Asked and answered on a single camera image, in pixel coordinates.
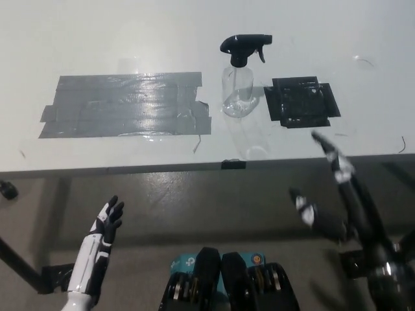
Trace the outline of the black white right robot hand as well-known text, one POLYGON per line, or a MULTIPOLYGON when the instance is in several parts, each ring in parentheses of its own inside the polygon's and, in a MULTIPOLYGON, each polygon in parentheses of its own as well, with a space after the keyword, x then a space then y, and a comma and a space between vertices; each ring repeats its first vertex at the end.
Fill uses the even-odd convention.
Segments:
POLYGON ((290 198, 303 223, 335 242, 356 239, 362 246, 367 267, 374 269, 399 256, 387 237, 381 217, 367 188, 358 180, 351 161, 326 137, 313 131, 312 138, 322 148, 346 208, 346 221, 335 217, 309 201, 298 189, 289 189, 290 198))

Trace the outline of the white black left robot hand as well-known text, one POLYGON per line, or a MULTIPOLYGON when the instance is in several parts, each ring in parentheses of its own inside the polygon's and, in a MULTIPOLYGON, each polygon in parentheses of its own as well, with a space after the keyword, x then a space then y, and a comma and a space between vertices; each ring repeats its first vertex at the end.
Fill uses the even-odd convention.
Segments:
POLYGON ((124 203, 113 196, 101 209, 84 237, 67 290, 98 299, 109 265, 112 245, 121 226, 124 203))

